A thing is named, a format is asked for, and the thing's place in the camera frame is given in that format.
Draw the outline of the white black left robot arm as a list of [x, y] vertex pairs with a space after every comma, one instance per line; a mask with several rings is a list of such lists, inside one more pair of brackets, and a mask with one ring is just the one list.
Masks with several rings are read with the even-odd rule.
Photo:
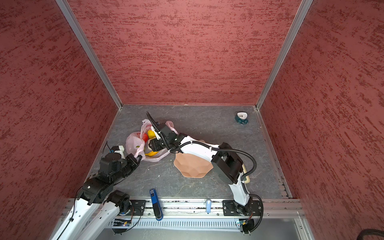
[[108, 153], [100, 160], [98, 174], [87, 180], [77, 193], [72, 209], [52, 237], [53, 240], [94, 240], [118, 215], [132, 220], [135, 208], [129, 194], [114, 186], [131, 175], [142, 156]]

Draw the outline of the red fake apple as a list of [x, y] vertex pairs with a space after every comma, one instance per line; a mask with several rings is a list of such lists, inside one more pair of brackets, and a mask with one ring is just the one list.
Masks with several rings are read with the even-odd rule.
[[142, 140], [146, 143], [149, 140], [149, 136], [146, 133], [143, 133]]

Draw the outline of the pink translucent plastic bag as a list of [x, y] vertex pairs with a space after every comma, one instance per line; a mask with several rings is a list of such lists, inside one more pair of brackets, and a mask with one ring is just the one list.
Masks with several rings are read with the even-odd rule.
[[126, 140], [126, 152], [132, 154], [134, 157], [142, 156], [142, 161], [159, 162], [165, 158], [169, 152], [166, 149], [160, 150], [154, 156], [147, 156], [145, 154], [146, 142], [144, 141], [144, 134], [151, 130], [152, 124], [148, 119], [142, 120], [142, 127], [139, 132], [131, 133]]

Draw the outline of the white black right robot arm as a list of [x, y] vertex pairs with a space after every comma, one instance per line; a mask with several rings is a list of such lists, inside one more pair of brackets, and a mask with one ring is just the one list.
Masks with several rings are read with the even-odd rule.
[[156, 136], [149, 142], [152, 150], [157, 152], [166, 149], [173, 154], [190, 154], [211, 163], [218, 177], [229, 185], [236, 213], [241, 216], [252, 214], [252, 200], [245, 184], [246, 178], [257, 169], [257, 162], [252, 155], [233, 149], [227, 143], [212, 145], [183, 133], [177, 134], [166, 124], [151, 124]]

